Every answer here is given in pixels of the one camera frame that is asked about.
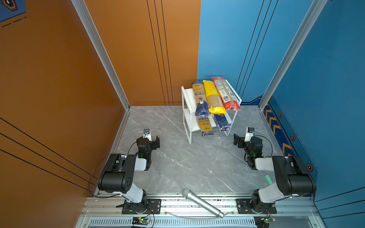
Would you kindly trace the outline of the yellow blue-top spaghetti bag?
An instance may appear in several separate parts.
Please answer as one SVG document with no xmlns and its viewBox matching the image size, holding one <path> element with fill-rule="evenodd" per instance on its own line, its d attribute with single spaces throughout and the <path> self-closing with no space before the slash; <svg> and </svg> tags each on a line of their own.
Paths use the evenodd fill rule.
<svg viewBox="0 0 365 228">
<path fill-rule="evenodd" d="M 194 98 L 196 102 L 196 117 L 204 117 L 210 115 L 206 93 L 203 82 L 195 81 L 192 82 L 192 88 L 194 92 Z"/>
</svg>

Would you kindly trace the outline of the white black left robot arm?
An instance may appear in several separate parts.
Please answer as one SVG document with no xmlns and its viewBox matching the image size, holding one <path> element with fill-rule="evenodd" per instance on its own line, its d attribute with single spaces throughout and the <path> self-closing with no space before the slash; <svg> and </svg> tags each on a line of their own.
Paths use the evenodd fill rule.
<svg viewBox="0 0 365 228">
<path fill-rule="evenodd" d="M 160 138 L 150 140 L 142 136 L 136 140 L 138 151 L 135 154 L 112 154 L 109 156 L 98 180 L 98 189 L 125 199 L 122 206 L 134 213 L 142 214 L 149 210 L 145 190 L 134 182 L 135 172 L 148 171 L 152 163 L 152 151 L 160 147 Z"/>
</svg>

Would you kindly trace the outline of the dark blue Barilla spaghetti box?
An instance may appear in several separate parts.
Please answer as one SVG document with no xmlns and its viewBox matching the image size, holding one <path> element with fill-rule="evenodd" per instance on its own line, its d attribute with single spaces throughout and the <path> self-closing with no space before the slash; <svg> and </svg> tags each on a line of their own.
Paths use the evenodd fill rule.
<svg viewBox="0 0 365 228">
<path fill-rule="evenodd" d="M 220 132 L 226 132 L 230 130 L 230 125 L 224 114 L 214 114 L 213 119 Z"/>
</svg>

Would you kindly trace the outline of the blue yellow spaghetti bag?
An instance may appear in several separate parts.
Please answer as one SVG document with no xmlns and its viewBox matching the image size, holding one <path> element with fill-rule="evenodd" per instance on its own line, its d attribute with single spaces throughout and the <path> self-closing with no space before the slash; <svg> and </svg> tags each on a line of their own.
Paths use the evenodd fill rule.
<svg viewBox="0 0 365 228">
<path fill-rule="evenodd" d="M 208 116 L 197 117 L 202 136 L 214 135 Z"/>
</svg>

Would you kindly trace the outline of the red spaghetti package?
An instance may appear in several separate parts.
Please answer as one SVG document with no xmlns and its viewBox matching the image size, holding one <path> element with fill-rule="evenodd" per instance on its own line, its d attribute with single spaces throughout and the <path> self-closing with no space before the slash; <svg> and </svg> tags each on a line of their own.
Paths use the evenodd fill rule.
<svg viewBox="0 0 365 228">
<path fill-rule="evenodd" d="M 212 80 L 219 92 L 220 98 L 227 111 L 240 111 L 238 100 L 223 77 L 212 77 Z"/>
</svg>

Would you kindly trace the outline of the yellow spaghetti package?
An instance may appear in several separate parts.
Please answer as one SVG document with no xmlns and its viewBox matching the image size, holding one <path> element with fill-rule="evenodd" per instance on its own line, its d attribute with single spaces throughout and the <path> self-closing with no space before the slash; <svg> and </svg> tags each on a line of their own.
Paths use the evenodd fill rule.
<svg viewBox="0 0 365 228">
<path fill-rule="evenodd" d="M 223 106 L 215 84 L 212 81 L 204 80 L 203 85 L 206 93 L 209 112 L 211 114 L 225 114 L 226 109 Z"/>
</svg>

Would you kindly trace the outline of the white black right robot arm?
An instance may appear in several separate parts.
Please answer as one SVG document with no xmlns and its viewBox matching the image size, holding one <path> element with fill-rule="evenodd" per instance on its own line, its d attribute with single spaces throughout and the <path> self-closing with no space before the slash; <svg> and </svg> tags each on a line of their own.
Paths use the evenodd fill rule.
<svg viewBox="0 0 365 228">
<path fill-rule="evenodd" d="M 250 201 L 254 213 L 268 212 L 275 203 L 290 196 L 314 194 L 317 185 L 310 171 L 298 156 L 262 156 L 262 139 L 234 134 L 233 144 L 245 151 L 245 161 L 252 170 L 273 172 L 273 184 L 256 189 Z"/>
</svg>

